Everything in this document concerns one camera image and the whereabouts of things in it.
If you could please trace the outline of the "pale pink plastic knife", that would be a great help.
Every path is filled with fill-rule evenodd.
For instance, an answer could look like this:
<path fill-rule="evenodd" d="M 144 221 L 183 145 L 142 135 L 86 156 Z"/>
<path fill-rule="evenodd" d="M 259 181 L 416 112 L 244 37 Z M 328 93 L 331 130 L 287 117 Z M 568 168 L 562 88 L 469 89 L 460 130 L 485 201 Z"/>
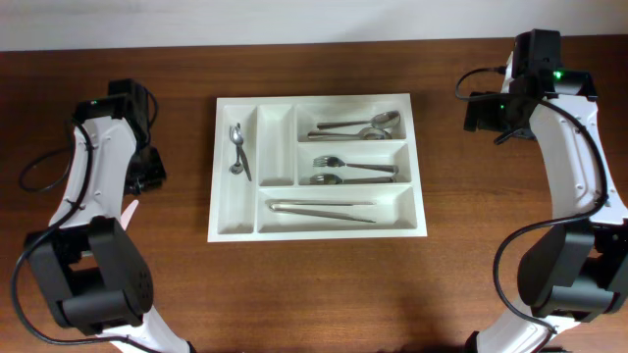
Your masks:
<path fill-rule="evenodd" d="M 133 200 L 130 202 L 130 204 L 127 206 L 127 208 L 123 211 L 121 218 L 120 218 L 120 224 L 123 228 L 123 230 L 126 230 L 131 222 L 131 219 L 133 217 L 134 212 L 136 211 L 136 208 L 139 204 L 138 200 Z"/>

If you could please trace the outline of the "small dark steel teaspoon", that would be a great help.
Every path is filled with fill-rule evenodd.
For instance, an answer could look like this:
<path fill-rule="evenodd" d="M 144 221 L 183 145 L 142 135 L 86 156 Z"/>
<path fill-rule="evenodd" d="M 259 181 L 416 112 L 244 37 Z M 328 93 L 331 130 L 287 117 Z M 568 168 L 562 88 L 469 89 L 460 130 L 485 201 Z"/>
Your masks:
<path fill-rule="evenodd" d="M 246 178 L 249 181 L 252 181 L 251 170 L 250 170 L 250 167 L 249 167 L 249 164 L 248 164 L 248 159 L 247 159 L 246 154 L 245 154 L 245 152 L 243 150 L 243 145 L 242 145 L 242 148 L 241 148 L 240 161 L 241 161 L 241 163 L 243 165 L 243 171 L 246 174 Z"/>

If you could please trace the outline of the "small shiny steel teaspoon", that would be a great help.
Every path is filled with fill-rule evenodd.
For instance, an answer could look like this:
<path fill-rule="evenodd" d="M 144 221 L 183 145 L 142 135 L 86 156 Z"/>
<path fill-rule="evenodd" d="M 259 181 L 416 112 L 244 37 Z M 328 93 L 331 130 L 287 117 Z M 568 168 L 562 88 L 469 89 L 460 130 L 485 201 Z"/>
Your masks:
<path fill-rule="evenodd" d="M 235 153 L 236 153 L 236 160 L 230 166 L 230 172 L 233 175 L 239 175 L 243 172 L 243 165 L 240 161 L 240 155 L 241 155 L 241 148 L 244 141 L 239 125 L 230 126 L 230 140 L 235 145 Z"/>

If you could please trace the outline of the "large steel spoon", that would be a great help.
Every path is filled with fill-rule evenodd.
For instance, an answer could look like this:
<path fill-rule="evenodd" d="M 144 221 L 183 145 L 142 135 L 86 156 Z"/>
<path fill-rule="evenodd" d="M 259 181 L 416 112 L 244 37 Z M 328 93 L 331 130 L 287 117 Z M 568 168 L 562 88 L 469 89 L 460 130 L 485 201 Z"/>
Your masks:
<path fill-rule="evenodd" d="M 386 140 L 392 139 L 392 136 L 383 129 L 374 127 L 364 127 L 356 133 L 336 133 L 336 132 L 324 132 L 321 130 L 310 131 L 307 134 L 309 139 L 321 139 L 321 138 L 344 138 L 344 139 L 358 139 L 358 140 Z"/>
<path fill-rule="evenodd" d="M 368 120 L 363 121 L 352 121 L 352 122 L 343 122 L 343 123 L 318 123 L 318 129 L 332 129 L 332 128 L 340 128 L 346 126 L 371 126 L 379 129 L 386 129 L 393 126 L 396 126 L 400 122 L 400 112 L 399 111 L 388 111 L 384 113 L 380 113 Z"/>

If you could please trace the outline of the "steel fork with wide tines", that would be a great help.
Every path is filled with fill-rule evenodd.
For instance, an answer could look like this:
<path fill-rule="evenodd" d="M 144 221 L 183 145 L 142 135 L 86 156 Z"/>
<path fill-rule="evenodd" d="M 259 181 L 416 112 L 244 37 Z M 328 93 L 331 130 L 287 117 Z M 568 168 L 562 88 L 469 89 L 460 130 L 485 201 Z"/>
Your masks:
<path fill-rule="evenodd" d="M 354 168 L 369 171 L 376 171 L 382 173 L 388 173 L 396 175 L 399 172 L 397 165 L 373 165 L 373 164 L 354 164 L 347 163 L 344 160 L 335 156 L 321 156 L 317 157 L 312 162 L 313 167 L 317 168 Z"/>

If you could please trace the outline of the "steel fork with curved handle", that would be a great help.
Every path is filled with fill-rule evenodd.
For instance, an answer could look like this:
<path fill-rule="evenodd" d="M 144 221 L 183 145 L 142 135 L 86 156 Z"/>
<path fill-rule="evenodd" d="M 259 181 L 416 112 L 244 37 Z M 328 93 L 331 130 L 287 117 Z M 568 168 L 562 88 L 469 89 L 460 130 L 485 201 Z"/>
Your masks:
<path fill-rule="evenodd" d="M 337 185 L 337 184 L 369 184 L 369 183 L 394 183 L 393 176 L 378 176 L 366 178 L 342 178 L 334 174 L 317 174 L 309 179 L 314 185 Z"/>

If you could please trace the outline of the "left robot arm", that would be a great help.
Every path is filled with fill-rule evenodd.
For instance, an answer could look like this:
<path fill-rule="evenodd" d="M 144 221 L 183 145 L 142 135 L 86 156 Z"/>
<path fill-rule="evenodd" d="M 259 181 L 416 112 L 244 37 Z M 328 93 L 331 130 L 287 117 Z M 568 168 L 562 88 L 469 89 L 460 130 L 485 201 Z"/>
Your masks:
<path fill-rule="evenodd" d="M 191 352 L 153 305 L 147 263 L 127 235 L 133 214 L 126 195 L 160 187 L 167 174 L 151 144 L 158 114 L 154 95 L 131 79 L 112 80 L 105 97 L 77 104 L 74 145 L 62 201 L 46 229 L 26 237 L 10 282 L 14 310 L 38 339 L 50 337 L 28 320 L 19 301 L 20 269 L 28 265 L 61 328 L 75 328 L 80 345 L 112 343 L 123 352 Z"/>

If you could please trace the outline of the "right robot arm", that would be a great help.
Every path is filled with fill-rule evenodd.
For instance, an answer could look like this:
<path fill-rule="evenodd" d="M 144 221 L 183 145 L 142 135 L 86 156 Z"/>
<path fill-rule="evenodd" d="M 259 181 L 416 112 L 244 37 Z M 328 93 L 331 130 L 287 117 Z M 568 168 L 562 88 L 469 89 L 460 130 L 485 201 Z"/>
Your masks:
<path fill-rule="evenodd" d="M 459 94 L 467 131 L 539 143 L 552 204 L 547 221 L 499 246 L 493 281 L 505 312 L 467 339 L 468 352 L 545 352 L 560 333 L 620 310 L 627 299 L 627 208 L 598 131 L 598 94 L 587 72 L 561 62 L 561 35 L 516 36 L 498 92 Z"/>

